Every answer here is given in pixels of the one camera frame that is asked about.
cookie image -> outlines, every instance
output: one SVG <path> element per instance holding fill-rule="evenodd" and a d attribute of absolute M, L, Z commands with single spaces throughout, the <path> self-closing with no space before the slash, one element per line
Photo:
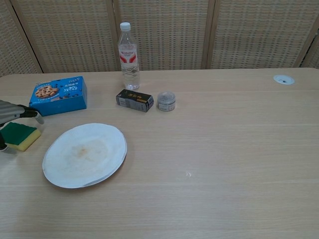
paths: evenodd
<path fill-rule="evenodd" d="M 51 96 L 55 96 L 59 90 L 57 88 L 52 88 L 51 86 L 43 86 L 35 92 L 35 96 L 38 98 L 48 98 Z"/>

white bottle cap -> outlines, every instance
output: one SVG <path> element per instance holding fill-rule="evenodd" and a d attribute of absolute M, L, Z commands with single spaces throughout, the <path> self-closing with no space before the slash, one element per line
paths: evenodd
<path fill-rule="evenodd" d="M 131 24 L 129 22 L 122 22 L 120 24 L 121 31 L 129 31 L 131 30 Z"/>

bottle label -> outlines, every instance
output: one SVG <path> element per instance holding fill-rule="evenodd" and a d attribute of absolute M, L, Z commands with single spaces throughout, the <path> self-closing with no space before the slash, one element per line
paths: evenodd
<path fill-rule="evenodd" d="M 137 47 L 132 44 L 125 50 L 119 49 L 121 65 L 125 67 L 134 67 L 138 65 Z"/>

jar lid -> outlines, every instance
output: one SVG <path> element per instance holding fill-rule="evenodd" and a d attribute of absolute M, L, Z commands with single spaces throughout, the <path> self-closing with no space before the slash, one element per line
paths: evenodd
<path fill-rule="evenodd" d="M 175 102 L 175 94 L 170 91 L 161 92 L 158 95 L 158 103 L 170 105 Z"/>

green scouring pad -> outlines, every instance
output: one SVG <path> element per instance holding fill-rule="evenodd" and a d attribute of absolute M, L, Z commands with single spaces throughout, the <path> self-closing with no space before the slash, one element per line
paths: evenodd
<path fill-rule="evenodd" d="M 8 123 L 0 132 L 8 147 L 20 151 L 26 151 L 41 135 L 37 128 L 12 122 Z"/>

